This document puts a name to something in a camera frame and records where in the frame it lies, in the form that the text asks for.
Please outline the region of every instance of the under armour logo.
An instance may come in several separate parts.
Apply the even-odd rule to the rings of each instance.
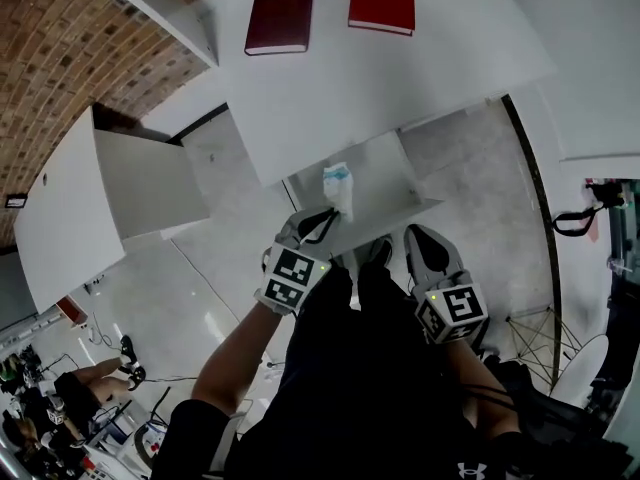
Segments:
[[[487,469],[487,466],[478,464],[478,469],[467,469],[464,462],[459,462],[458,469],[460,470],[460,478],[462,478],[462,480],[466,480],[467,476],[475,476],[476,480],[484,480],[484,474],[482,472]]]

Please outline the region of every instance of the book cover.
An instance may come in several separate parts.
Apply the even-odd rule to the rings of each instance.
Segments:
[[[411,36],[416,29],[415,0],[351,0],[349,26]]]
[[[313,0],[254,0],[247,55],[306,52]]]

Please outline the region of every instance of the shirt sleeve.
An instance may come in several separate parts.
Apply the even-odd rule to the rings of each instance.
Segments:
[[[200,480],[210,470],[229,417],[201,400],[175,408],[151,480]]]

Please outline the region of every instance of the equipment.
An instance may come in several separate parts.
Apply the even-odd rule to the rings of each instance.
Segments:
[[[469,336],[489,313],[455,245],[417,224],[407,227],[404,244],[415,282],[416,316],[429,341],[446,343]]]
[[[293,214],[263,256],[265,276],[257,297],[275,303],[277,312],[299,309],[331,269],[326,245],[339,218],[340,214],[331,207]]]

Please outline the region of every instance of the white packet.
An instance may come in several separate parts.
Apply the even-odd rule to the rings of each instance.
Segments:
[[[326,167],[322,175],[324,195],[347,222],[353,222],[353,176],[346,162]]]

